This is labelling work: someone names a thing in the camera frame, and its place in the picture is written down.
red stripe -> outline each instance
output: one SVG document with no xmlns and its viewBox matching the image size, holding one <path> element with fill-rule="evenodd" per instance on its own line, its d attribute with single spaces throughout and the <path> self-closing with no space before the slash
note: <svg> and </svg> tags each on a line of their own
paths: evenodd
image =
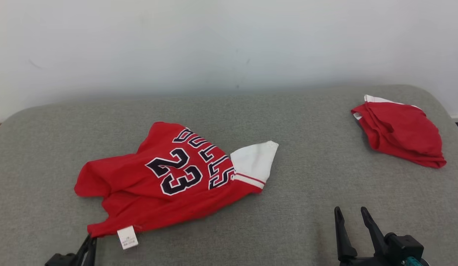
<svg viewBox="0 0 458 266">
<path fill-rule="evenodd" d="M 258 181 L 258 182 L 262 183 L 263 185 L 265 184 L 265 182 L 260 181 L 257 178 L 249 177 L 248 175 L 244 175 L 244 174 L 241 174 L 241 173 L 236 173 L 235 175 L 240 175 L 241 177 L 247 177 L 248 179 Z"/>
</svg>

white clothing tag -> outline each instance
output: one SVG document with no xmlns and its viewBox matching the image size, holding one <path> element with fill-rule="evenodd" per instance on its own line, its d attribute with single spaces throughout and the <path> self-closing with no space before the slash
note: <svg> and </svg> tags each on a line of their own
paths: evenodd
<svg viewBox="0 0 458 266">
<path fill-rule="evenodd" d="M 129 249 L 139 244 L 133 226 L 118 230 L 117 235 L 121 241 L 122 249 Z"/>
</svg>

white sleeve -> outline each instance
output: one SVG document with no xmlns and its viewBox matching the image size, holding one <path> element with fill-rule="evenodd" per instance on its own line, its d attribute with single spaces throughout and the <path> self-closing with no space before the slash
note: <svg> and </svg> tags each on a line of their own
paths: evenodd
<svg viewBox="0 0 458 266">
<path fill-rule="evenodd" d="M 231 153 L 230 159 L 235 170 L 233 179 L 263 189 L 270 176 L 271 164 L 277 149 L 278 143 L 267 141 Z"/>
</svg>

folded red cloth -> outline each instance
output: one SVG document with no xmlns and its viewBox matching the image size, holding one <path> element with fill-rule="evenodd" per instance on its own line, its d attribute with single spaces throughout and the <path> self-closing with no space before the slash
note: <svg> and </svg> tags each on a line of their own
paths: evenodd
<svg viewBox="0 0 458 266">
<path fill-rule="evenodd" d="M 351 112 L 374 150 L 432 168 L 447 163 L 438 129 L 419 107 L 365 95 Z"/>
</svg>

gray fabric surface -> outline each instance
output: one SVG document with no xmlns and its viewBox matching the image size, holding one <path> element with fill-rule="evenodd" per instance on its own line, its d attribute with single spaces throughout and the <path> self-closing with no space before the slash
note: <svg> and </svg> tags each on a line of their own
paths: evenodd
<svg viewBox="0 0 458 266">
<path fill-rule="evenodd" d="M 370 94 L 422 108 L 439 128 L 447 165 L 425 168 L 376 153 L 350 109 Z M 122 251 L 98 242 L 97 265 L 338 265 L 334 207 L 359 256 L 373 247 L 360 207 L 383 233 L 411 234 L 431 265 L 458 265 L 458 128 L 411 86 L 286 94 L 154 98 L 41 106 L 0 127 L 0 265 L 43 265 L 76 252 L 100 198 L 74 194 L 89 160 L 134 153 L 156 121 L 181 123 L 226 153 L 280 144 L 261 195 L 194 222 L 138 234 Z"/>
</svg>

